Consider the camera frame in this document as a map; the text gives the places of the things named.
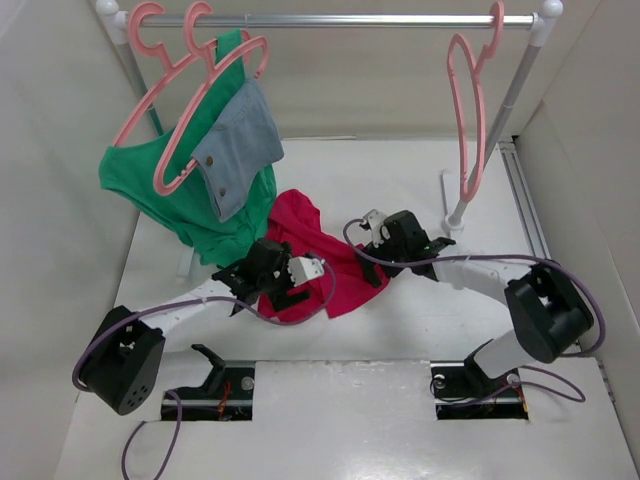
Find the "red t shirt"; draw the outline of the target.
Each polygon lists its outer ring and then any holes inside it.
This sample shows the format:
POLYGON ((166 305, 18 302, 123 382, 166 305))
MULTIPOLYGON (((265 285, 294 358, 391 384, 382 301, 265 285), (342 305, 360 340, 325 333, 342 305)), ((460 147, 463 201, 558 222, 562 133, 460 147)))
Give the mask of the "red t shirt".
POLYGON ((266 237, 289 243, 296 256, 316 254, 334 271, 332 275, 326 274, 296 288, 296 293, 308 289, 310 298, 279 312, 268 297, 261 297, 258 302, 260 314, 282 323, 296 323, 321 309, 331 319, 340 317, 372 300, 389 284, 388 279, 382 278, 382 284, 375 288, 365 280, 353 250, 322 231, 319 209, 296 189, 277 196, 269 215, 266 237))

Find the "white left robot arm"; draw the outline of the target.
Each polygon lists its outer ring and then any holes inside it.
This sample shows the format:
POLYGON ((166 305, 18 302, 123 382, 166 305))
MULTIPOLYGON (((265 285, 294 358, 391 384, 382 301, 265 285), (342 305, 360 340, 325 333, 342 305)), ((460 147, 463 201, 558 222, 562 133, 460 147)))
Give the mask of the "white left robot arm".
POLYGON ((72 383, 115 413, 128 415, 152 393, 171 330, 212 302, 232 304, 233 315, 252 310, 262 296, 276 311, 288 309, 307 300, 305 285, 324 273, 322 261, 312 254, 295 255, 289 243, 262 238, 245 257, 218 268, 168 304, 136 312, 123 305, 110 310, 76 363, 72 383))

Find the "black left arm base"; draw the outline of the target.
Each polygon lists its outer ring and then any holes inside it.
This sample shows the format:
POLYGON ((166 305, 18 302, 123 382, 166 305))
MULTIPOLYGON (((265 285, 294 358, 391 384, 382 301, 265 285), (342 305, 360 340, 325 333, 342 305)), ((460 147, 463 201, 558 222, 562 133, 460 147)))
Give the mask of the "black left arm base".
POLYGON ((203 344, 166 353, 156 386, 163 421, 250 421, 256 363, 225 360, 203 344))

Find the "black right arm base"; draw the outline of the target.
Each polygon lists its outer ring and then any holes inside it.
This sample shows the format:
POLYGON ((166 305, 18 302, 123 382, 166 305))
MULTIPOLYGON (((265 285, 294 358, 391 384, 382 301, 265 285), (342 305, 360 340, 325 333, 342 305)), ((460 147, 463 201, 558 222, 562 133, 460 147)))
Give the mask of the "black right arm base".
POLYGON ((429 390, 438 420, 528 420, 517 368, 490 378, 471 360, 430 363, 429 390))

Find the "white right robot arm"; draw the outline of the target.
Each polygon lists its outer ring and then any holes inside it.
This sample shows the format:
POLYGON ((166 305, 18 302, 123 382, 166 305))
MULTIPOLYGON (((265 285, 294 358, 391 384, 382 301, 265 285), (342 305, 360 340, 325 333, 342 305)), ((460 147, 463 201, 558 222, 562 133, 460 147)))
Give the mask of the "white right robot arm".
POLYGON ((432 239, 415 215, 368 212, 359 223, 371 235, 358 249, 365 280, 378 287, 408 269, 417 276, 467 289, 506 307, 512 327, 469 354, 462 381, 483 394, 510 371, 550 364, 594 325, 577 280, 559 264, 523 254, 478 254, 447 237, 432 239))

